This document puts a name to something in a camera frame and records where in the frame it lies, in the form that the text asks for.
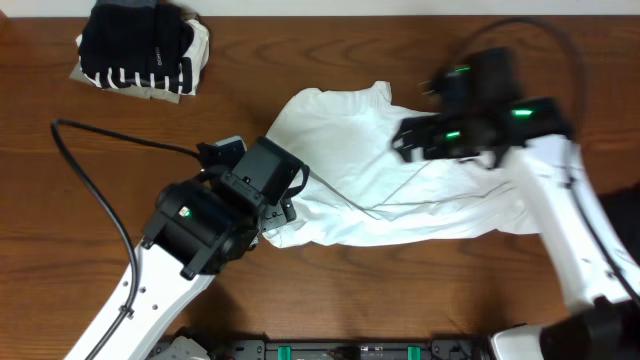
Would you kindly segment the white printed t-shirt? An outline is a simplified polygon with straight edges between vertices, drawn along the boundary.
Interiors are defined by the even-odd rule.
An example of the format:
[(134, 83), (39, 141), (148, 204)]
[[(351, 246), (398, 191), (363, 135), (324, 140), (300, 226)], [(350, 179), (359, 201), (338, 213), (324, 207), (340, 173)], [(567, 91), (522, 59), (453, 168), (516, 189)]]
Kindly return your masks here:
[(405, 163), (390, 140), (416, 111), (377, 81), (357, 91), (307, 88), (292, 97), (267, 137), (310, 168), (293, 222), (265, 233), (278, 248), (307, 243), (376, 247), (433, 239), (516, 235), (538, 228), (520, 194), (486, 155)]

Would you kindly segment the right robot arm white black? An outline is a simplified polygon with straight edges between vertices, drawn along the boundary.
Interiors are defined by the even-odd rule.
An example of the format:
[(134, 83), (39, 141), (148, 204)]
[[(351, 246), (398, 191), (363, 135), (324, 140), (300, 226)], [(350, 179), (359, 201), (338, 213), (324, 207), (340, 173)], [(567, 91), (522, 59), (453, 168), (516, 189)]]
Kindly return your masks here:
[(552, 260), (569, 316), (491, 335), (487, 359), (635, 359), (639, 267), (593, 188), (556, 101), (527, 99), (504, 47), (476, 52), (430, 85), (436, 115), (402, 120), (392, 149), (406, 162), (489, 152), (521, 194)]

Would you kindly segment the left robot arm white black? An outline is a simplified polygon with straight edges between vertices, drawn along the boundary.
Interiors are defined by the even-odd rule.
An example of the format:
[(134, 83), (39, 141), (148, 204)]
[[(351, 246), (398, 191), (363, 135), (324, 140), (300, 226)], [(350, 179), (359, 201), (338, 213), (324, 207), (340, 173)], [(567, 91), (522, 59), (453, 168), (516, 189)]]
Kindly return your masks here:
[(68, 353), (144, 359), (182, 310), (259, 235), (296, 218), (292, 199), (310, 168), (271, 140), (200, 143), (198, 175), (168, 185), (136, 246), (136, 264)]

